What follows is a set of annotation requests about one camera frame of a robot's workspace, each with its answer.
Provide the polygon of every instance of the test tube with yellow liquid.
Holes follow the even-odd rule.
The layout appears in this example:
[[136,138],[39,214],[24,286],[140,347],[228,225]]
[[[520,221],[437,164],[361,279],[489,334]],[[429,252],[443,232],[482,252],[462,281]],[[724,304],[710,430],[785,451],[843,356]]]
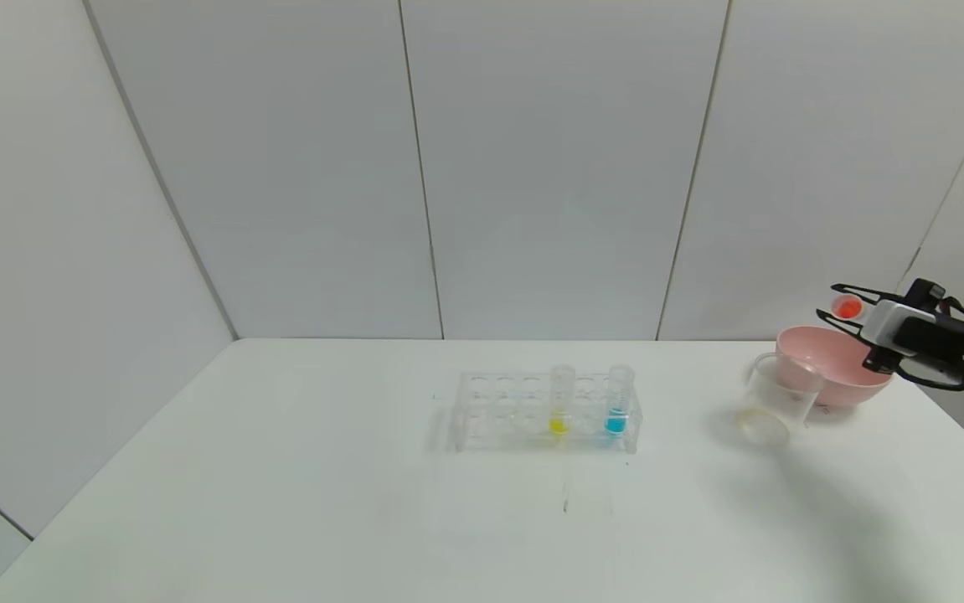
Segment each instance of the test tube with yellow liquid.
[[570,401],[575,397],[575,368],[569,365],[552,367],[550,381],[549,431],[561,436],[569,430]]

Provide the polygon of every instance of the test tube with blue liquid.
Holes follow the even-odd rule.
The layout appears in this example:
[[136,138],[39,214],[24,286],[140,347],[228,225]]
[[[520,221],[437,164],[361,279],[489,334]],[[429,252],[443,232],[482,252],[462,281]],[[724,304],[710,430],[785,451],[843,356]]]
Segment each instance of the test tube with blue liquid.
[[626,419],[631,414],[631,393],[634,392],[634,369],[616,365],[608,370],[608,392],[605,429],[619,436],[626,431]]

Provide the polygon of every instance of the table surface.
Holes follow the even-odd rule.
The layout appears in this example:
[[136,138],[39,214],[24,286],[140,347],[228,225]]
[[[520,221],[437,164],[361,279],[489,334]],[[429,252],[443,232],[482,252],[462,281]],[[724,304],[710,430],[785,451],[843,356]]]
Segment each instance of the table surface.
[[[739,443],[771,343],[244,340],[107,463],[0,603],[964,600],[964,431],[896,380]],[[458,375],[629,363],[636,455],[447,451]]]

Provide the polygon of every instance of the clear plastic cup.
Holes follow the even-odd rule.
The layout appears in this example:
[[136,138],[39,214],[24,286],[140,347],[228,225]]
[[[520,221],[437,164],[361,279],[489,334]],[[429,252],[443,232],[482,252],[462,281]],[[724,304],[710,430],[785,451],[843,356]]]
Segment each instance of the clear plastic cup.
[[780,353],[761,354],[753,362],[738,414],[749,442],[784,446],[804,424],[823,389],[823,375],[806,360]]

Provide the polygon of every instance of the pink bowl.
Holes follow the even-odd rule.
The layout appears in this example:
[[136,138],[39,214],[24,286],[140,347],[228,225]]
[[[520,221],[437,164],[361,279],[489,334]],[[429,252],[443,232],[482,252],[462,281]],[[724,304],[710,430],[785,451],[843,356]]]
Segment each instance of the pink bowl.
[[780,332],[776,351],[806,360],[825,378],[816,404],[853,407],[876,395],[891,381],[890,374],[877,374],[861,367],[869,352],[845,332],[822,326],[792,326]]

